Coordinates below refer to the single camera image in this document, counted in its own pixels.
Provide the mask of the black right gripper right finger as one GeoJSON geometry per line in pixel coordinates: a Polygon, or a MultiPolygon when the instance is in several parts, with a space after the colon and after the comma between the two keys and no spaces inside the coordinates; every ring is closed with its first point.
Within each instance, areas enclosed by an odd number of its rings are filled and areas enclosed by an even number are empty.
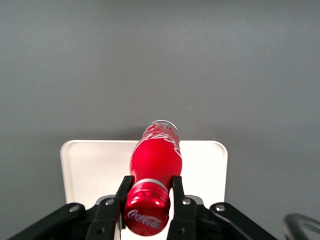
{"type": "Polygon", "coordinates": [[[274,240],[275,237],[227,202],[206,208],[198,196],[185,195],[181,176],[173,176],[174,215],[168,240],[274,240]]]}

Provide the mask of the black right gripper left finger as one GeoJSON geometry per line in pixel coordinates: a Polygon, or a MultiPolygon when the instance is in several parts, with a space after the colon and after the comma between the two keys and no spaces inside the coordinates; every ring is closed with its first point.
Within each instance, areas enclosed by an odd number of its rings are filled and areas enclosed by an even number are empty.
{"type": "Polygon", "coordinates": [[[121,214],[132,185],[133,177],[124,176],[115,195],[100,197],[90,209],[78,202],[65,204],[10,239],[119,240],[125,228],[121,214]]]}

